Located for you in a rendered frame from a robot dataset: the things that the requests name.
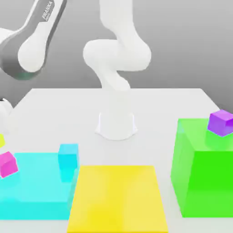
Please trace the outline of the large green box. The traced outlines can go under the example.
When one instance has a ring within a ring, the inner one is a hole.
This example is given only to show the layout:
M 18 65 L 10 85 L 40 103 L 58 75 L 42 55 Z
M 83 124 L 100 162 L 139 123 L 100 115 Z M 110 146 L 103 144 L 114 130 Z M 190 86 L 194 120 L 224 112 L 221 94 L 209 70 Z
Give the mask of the large green box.
M 208 120 L 177 122 L 171 182 L 184 218 L 233 218 L 233 133 L 207 130 Z

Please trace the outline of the small magenta cube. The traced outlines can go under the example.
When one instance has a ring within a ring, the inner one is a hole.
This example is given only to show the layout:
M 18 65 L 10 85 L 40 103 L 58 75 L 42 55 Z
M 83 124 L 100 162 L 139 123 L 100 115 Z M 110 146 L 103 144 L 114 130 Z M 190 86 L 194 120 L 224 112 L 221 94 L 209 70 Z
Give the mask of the small magenta cube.
M 5 178 L 15 172 L 18 172 L 16 158 L 10 153 L 0 154 L 0 176 Z

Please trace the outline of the large cyan box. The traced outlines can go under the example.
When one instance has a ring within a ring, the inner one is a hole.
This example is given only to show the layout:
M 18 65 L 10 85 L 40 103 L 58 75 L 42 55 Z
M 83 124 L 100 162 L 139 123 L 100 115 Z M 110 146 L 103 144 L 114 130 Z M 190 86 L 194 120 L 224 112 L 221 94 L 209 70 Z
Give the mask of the large cyan box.
M 0 178 L 0 220 L 68 220 L 79 163 L 57 153 L 16 153 L 19 171 Z

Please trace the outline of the large yellow box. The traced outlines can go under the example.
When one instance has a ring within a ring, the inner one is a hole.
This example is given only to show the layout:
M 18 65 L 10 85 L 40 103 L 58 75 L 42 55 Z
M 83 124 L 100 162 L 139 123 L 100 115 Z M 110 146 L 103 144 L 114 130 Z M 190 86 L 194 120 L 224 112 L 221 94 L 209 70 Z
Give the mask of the large yellow box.
M 154 166 L 82 165 L 67 233 L 168 233 Z

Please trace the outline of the small cyan cube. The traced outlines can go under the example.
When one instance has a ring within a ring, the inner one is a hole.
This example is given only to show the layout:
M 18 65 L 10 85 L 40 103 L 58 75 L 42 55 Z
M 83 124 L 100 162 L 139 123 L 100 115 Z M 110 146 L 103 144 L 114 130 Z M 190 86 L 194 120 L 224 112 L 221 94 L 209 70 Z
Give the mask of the small cyan cube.
M 61 144 L 58 151 L 58 163 L 61 181 L 71 182 L 80 167 L 78 144 Z

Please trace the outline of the small purple cube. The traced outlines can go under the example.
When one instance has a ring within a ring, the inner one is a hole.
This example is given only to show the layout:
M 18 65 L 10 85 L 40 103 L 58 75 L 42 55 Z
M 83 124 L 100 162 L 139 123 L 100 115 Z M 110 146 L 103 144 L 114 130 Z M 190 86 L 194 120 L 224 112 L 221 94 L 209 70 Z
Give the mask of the small purple cube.
M 210 114 L 208 130 L 224 137 L 233 133 L 233 113 L 219 110 Z

